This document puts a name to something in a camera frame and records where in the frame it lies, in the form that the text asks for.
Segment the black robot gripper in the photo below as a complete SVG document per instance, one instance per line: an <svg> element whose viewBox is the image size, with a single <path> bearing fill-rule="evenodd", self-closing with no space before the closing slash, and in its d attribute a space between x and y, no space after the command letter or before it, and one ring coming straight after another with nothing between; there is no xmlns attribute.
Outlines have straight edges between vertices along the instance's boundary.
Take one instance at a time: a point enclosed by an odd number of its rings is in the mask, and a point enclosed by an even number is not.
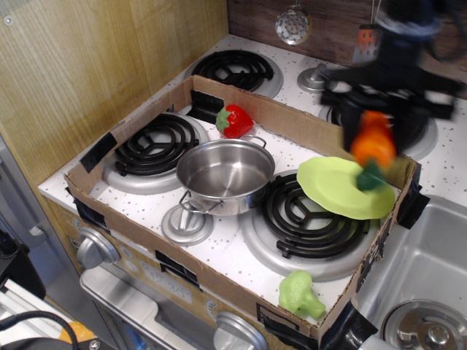
<svg viewBox="0 0 467 350"><path fill-rule="evenodd" d="M343 82L351 87L344 93L326 88L321 97L321 104L341 114L346 151L360 130L365 110L392 116L397 153L419 141L429 117L451 118L453 100L466 84L420 68L421 51L422 41L416 37L385 32L375 60L325 75L327 83Z"/></svg>

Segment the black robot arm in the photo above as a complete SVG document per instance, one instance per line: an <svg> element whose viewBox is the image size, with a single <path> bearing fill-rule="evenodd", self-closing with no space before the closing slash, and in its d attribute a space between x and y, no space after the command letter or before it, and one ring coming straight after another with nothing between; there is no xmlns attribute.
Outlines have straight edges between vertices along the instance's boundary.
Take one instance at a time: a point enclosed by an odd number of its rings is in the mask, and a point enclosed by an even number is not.
<svg viewBox="0 0 467 350"><path fill-rule="evenodd" d="M346 151L357 138L366 110L389 116L397 152L404 150L428 119L452 118L454 99L466 84L422 69L420 60L423 52L440 62L466 55L466 24L460 15L463 4L463 1L389 1L377 19L377 28L382 32L377 57L325 74L327 82L343 82L351 87L346 93L325 89L321 98L323 105L332 106L341 115ZM443 14L449 15L458 27L458 42L446 55L438 54L434 44ZM427 92L443 93L452 100L448 104L435 103L427 99Z"/></svg>

